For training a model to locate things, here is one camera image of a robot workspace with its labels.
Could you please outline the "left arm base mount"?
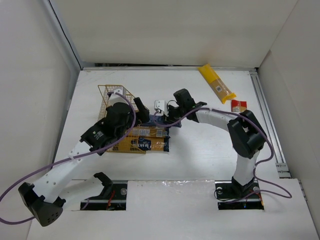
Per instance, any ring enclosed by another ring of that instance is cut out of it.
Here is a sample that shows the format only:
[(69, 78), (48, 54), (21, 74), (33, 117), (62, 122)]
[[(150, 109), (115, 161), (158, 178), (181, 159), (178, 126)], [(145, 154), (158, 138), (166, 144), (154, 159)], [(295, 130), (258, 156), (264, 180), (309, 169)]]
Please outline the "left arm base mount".
[(94, 175), (102, 180), (103, 189), (100, 194), (91, 196), (80, 203), (81, 211), (125, 211), (127, 206), (128, 182), (111, 180), (104, 173)]

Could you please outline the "blue pasta box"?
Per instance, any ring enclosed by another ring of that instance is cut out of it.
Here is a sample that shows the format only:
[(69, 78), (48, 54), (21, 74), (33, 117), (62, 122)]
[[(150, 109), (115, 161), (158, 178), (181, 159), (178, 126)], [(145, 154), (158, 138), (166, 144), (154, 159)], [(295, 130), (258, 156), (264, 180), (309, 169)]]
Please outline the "blue pasta box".
[(153, 114), (149, 115), (149, 121), (145, 122), (145, 123), (141, 123), (140, 126), (141, 127), (157, 127), (157, 125), (155, 124), (155, 122), (160, 124), (160, 125), (166, 125), (166, 127), (168, 127), (169, 124), (171, 124), (171, 122), (167, 122), (164, 118), (163, 115), (156, 115), (154, 116)]

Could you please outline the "clear blue spaghetti bag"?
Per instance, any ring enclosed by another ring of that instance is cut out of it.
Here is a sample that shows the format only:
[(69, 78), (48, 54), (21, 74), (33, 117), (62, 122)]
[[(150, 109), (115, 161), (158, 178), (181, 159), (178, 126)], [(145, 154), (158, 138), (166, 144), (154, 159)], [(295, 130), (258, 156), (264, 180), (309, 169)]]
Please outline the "clear blue spaghetti bag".
[(133, 137), (150, 137), (150, 138), (169, 138), (169, 129), (155, 126), (138, 126), (134, 127), (129, 136)]

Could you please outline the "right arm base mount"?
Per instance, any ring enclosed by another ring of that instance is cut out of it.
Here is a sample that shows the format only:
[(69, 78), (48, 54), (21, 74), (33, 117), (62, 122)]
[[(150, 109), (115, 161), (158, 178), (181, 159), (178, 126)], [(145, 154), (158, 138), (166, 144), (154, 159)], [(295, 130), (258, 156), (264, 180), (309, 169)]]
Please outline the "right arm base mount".
[(233, 180), (215, 182), (214, 197), (219, 210), (264, 210), (264, 203), (257, 180), (242, 187)]

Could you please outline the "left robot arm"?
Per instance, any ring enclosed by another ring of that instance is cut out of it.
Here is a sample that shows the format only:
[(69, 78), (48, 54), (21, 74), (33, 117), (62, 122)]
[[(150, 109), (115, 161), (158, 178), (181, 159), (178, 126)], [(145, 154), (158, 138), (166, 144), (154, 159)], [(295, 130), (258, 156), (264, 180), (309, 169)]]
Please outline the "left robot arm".
[(24, 182), (18, 192), (23, 203), (42, 227), (56, 221), (67, 206), (91, 197), (108, 197), (113, 182), (103, 172), (70, 186), (71, 180), (124, 139), (133, 127), (149, 121), (149, 110), (140, 98), (126, 98), (106, 108), (107, 115), (91, 126), (59, 163), (33, 183)]

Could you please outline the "dark blue spaghetti bag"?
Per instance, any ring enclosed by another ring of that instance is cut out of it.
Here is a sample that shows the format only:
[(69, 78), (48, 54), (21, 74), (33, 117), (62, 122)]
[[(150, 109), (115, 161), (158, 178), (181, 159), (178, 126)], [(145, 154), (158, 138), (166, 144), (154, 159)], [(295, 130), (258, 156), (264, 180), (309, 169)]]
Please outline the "dark blue spaghetti bag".
[(107, 151), (132, 154), (145, 154), (147, 151), (169, 152), (169, 142), (169, 137), (129, 136)]

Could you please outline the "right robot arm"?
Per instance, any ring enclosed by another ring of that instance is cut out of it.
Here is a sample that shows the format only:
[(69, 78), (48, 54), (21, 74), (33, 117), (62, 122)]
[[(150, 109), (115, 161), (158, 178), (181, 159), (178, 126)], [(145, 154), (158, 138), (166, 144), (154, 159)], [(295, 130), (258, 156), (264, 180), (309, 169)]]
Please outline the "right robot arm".
[(266, 142), (265, 131), (253, 112), (245, 110), (235, 113), (209, 108), (205, 102), (195, 102), (185, 88), (176, 91), (173, 96), (177, 106), (166, 105), (165, 122), (173, 124), (186, 117), (196, 123), (227, 131), (237, 153), (232, 187), (238, 194), (247, 191), (253, 185), (256, 161)]

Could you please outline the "red spaghetti bag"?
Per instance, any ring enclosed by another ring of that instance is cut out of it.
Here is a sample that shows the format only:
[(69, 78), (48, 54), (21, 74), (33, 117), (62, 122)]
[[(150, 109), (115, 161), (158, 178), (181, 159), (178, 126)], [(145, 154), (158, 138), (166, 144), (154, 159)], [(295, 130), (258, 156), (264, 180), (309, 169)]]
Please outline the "red spaghetti bag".
[(231, 111), (233, 113), (242, 113), (245, 110), (247, 110), (247, 102), (246, 101), (240, 101), (240, 100), (231, 100)]

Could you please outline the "yellow spaghetti bag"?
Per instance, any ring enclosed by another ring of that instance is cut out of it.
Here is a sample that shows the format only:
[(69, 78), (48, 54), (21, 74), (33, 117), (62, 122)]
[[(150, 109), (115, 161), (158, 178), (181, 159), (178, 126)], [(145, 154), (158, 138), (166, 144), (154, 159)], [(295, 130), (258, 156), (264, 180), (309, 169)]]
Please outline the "yellow spaghetti bag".
[(237, 97), (237, 95), (225, 85), (219, 75), (209, 64), (198, 67), (197, 69), (222, 104), (225, 104), (226, 101), (235, 99)]

